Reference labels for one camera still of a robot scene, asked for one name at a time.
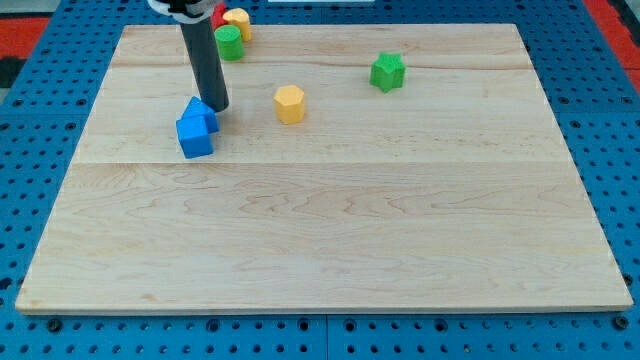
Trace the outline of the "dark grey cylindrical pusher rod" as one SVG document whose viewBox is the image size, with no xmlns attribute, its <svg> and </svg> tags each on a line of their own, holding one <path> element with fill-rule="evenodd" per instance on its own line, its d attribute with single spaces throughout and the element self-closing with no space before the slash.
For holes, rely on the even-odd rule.
<svg viewBox="0 0 640 360">
<path fill-rule="evenodd" d="M 211 20 L 180 25 L 201 101 L 215 112 L 229 106 L 229 98 Z"/>
</svg>

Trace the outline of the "white and black rod mount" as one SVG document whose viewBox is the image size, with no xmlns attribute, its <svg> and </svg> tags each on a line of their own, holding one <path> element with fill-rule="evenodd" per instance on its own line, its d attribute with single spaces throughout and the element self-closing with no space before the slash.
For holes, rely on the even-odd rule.
<svg viewBox="0 0 640 360">
<path fill-rule="evenodd" d="M 156 13 L 181 24 L 196 24 L 209 18 L 220 0 L 147 0 Z"/>
</svg>

